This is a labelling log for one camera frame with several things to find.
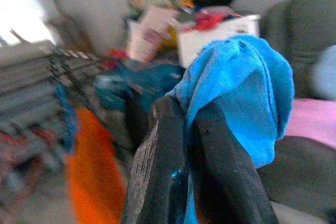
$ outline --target orange cloth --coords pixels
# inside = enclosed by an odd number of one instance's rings
[[[119,224],[125,187],[114,161],[113,137],[92,112],[77,113],[79,133],[68,171],[77,219],[81,224]]]

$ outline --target couch cushion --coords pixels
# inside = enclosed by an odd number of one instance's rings
[[[308,76],[317,55],[336,44],[336,0],[293,0],[289,11],[290,61],[297,97],[310,97]]]
[[[258,169],[273,201],[328,218],[336,206],[336,151],[304,137],[286,136],[272,164]]]

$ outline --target gray couch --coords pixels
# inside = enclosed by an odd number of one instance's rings
[[[336,0],[281,2],[265,14],[260,28],[261,36],[290,62],[296,97],[323,98],[313,90],[310,77],[319,53],[336,44]],[[271,200],[335,218],[335,150],[306,138],[285,137],[276,144],[274,162],[258,172]]]
[[[318,54],[336,44],[336,0],[288,0],[272,7],[261,36],[282,53],[294,71],[296,97],[320,98],[310,84]]]

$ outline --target blue towel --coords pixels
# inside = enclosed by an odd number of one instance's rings
[[[206,45],[167,95],[180,102],[187,133],[198,110],[216,102],[258,168],[273,161],[275,141],[284,136],[294,98],[292,70],[265,40],[239,35]],[[191,181],[185,224],[197,223]]]

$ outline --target pink cloth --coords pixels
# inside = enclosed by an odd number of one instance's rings
[[[336,102],[294,100],[286,135],[308,137],[336,150]]]

